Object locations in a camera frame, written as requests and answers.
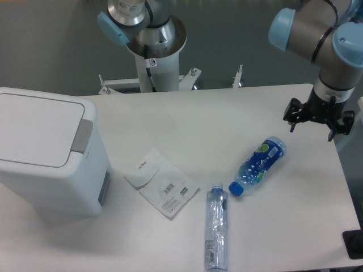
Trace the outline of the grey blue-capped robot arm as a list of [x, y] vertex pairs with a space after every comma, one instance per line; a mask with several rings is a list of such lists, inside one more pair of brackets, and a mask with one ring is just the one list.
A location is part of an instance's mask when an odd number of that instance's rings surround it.
[[[283, 119], [292, 128], [306, 121], [325, 124], [329, 139], [351, 132], [355, 113], [344, 106], [362, 76], [362, 24], [352, 21], [360, 9], [361, 1], [308, 1], [273, 19], [269, 42], [320, 67], [308, 100], [293, 98], [286, 107]], [[142, 92], [192, 88], [195, 78], [179, 75], [185, 26], [167, 1], [109, 1], [97, 21], [113, 43], [134, 55]]]

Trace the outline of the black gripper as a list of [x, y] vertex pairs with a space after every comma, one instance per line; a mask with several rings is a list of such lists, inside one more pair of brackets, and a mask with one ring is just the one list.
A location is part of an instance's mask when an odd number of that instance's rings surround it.
[[291, 99], [285, 109], [283, 120], [290, 125], [291, 133], [296, 124], [308, 121], [308, 114], [311, 118], [315, 117], [317, 122], [324, 123], [326, 120], [330, 128], [328, 141], [331, 142], [335, 135], [348, 135], [354, 125], [355, 111], [347, 110], [341, 115], [344, 106], [345, 102], [338, 103], [335, 100], [325, 101], [321, 99], [313, 88], [305, 104], [296, 98]]

